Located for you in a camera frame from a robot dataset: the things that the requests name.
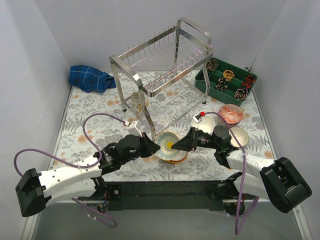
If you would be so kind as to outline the yellow sun patterned bowl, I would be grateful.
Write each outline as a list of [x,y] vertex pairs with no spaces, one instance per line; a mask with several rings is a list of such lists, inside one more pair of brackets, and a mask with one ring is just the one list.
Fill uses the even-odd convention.
[[179,154],[179,150],[173,149],[172,146],[179,141],[179,137],[170,131],[161,132],[154,143],[160,146],[156,155],[164,161],[172,161]]

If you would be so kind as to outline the white grey-rimmed bowl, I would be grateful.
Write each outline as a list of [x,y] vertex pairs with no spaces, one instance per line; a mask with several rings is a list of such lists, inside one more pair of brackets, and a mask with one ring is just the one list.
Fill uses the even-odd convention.
[[204,133],[211,135],[213,133],[214,127],[216,126],[216,123],[215,123],[215,120],[211,116],[204,115],[204,116],[201,116],[199,118],[199,120],[197,120],[197,121],[195,121],[195,118],[193,117],[191,119],[190,126],[195,127],[198,130],[201,130]]

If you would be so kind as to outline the cream floral bowl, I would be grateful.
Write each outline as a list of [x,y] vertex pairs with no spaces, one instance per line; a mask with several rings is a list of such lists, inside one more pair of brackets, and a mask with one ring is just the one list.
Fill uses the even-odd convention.
[[131,104],[138,115],[143,113],[143,108],[140,103],[140,97],[138,92],[133,92],[131,94]]

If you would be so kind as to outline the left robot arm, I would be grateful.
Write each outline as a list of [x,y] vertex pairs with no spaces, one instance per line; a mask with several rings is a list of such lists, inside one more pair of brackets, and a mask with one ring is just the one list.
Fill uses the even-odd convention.
[[73,166],[67,165],[47,171],[28,169],[21,174],[15,187],[21,215],[36,215],[44,210],[46,205],[53,201],[54,195],[63,188],[115,172],[130,161],[154,155],[160,148],[145,133],[141,136],[128,134]]

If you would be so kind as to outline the dark teal bowl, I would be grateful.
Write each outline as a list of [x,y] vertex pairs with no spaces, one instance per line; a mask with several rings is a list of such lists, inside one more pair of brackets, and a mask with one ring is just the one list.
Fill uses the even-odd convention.
[[231,135],[231,141],[230,141],[231,145],[239,148],[240,147],[238,144],[238,142],[239,142],[242,147],[245,147],[249,142],[248,133],[244,129],[242,129],[240,127],[236,127],[236,126],[232,127],[231,130],[232,130],[233,134],[235,135],[235,137],[234,137],[232,135],[231,131],[229,131],[229,134]]

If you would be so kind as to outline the orange and white bowl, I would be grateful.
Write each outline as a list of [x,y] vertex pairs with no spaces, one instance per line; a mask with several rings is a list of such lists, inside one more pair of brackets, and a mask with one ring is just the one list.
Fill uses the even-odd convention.
[[188,155],[187,151],[181,151],[174,159],[173,161],[179,161],[183,159],[186,155]]

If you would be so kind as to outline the red patterned bowl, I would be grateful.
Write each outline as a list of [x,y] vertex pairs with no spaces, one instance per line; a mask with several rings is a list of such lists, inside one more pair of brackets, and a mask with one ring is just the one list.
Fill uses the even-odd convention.
[[244,111],[235,104],[225,104],[220,110],[219,114],[231,126],[236,126],[244,119]]

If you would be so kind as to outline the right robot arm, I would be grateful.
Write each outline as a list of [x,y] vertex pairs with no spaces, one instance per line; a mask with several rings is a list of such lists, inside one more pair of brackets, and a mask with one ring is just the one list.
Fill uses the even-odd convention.
[[214,149],[216,161],[229,169],[240,170],[226,180],[227,195],[237,199],[243,194],[269,200],[282,213],[288,213],[312,195],[312,190],[293,163],[286,157],[265,159],[234,147],[231,131],[222,125],[208,134],[191,127],[172,149],[185,152],[198,147]]

